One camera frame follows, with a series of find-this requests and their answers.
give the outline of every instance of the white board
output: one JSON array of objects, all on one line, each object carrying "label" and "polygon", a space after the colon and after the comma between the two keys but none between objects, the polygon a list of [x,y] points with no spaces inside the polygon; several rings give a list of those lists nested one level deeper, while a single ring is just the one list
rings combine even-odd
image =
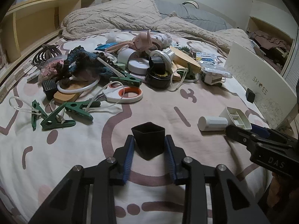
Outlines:
[{"label": "white board", "polygon": [[224,67],[255,93],[254,103],[270,128],[277,128],[296,105],[296,94],[281,75],[245,47],[233,42]]}]

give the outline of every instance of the scissors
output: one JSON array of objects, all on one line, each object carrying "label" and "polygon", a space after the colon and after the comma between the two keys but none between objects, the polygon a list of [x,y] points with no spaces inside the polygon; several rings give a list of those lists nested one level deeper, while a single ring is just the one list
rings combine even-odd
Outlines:
[{"label": "scissors", "polygon": [[[134,97],[123,97],[121,99],[121,96],[125,93],[136,93],[137,95]],[[95,101],[101,102],[101,101],[107,101],[111,103],[116,103],[120,99],[121,101],[119,103],[134,103],[139,100],[141,100],[143,97],[143,91],[139,87],[125,87],[119,85],[116,83],[116,85],[111,84],[108,86],[107,89],[105,89],[102,93],[100,93]]]}]

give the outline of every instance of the bed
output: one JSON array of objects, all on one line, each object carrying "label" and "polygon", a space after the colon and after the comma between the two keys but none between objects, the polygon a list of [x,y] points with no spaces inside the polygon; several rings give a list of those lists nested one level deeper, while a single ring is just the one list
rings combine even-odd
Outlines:
[{"label": "bed", "polygon": [[[138,32],[121,34],[120,37],[132,39]],[[217,47],[201,41],[176,35],[172,35],[172,39],[181,45],[221,55]],[[92,51],[105,42],[104,33],[72,41],[56,38],[51,43],[58,44],[61,52],[67,54],[79,45]],[[74,127],[43,131],[39,120],[33,132],[30,114],[15,111],[8,99],[11,96],[20,96],[29,102],[36,99],[47,113],[50,112],[42,88],[37,83],[27,83],[35,69],[33,66],[27,68],[0,104],[0,198],[2,209],[7,209],[15,223],[27,223],[74,165],[97,165],[124,145],[132,127],[145,122],[164,127],[177,146],[202,164],[214,167],[225,164],[256,201],[270,184],[271,173],[250,162],[245,146],[228,140],[222,133],[198,130],[200,116],[218,116],[226,106],[241,109],[251,123],[267,126],[257,107],[246,101],[245,90],[234,78],[228,79],[223,87],[207,86],[201,81],[184,83],[175,92],[155,91],[142,84],[144,97],[141,101],[94,112],[92,124],[70,114],[65,118],[76,120]],[[94,89],[83,95],[80,101],[97,91]],[[206,188],[208,221],[212,223],[209,187]],[[184,187],[171,184],[164,169],[163,155],[146,161],[134,153],[128,183],[114,190],[118,223],[181,223]]]}]

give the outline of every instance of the white scissors handle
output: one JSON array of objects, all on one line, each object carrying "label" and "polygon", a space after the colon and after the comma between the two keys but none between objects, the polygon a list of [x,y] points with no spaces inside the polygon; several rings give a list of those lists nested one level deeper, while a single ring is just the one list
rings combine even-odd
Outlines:
[{"label": "white scissors handle", "polygon": [[[136,93],[137,95],[134,97],[121,99],[121,96],[123,95],[124,92],[125,93]],[[103,93],[106,96],[106,100],[111,103],[118,102],[121,99],[120,103],[130,104],[130,103],[134,103],[134,102],[141,100],[143,97],[143,91],[139,87],[125,87],[125,88],[117,87],[117,88],[114,88],[113,90],[111,90],[111,89],[109,89],[107,91],[104,90]]]}]

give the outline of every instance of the wooden shelf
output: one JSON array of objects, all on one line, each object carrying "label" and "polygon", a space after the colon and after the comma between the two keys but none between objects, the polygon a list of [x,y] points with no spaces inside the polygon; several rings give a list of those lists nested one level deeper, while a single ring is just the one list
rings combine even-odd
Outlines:
[{"label": "wooden shelf", "polygon": [[94,0],[28,0],[12,6],[1,22],[1,42],[9,65],[0,84],[29,54],[60,32],[62,20]]}]

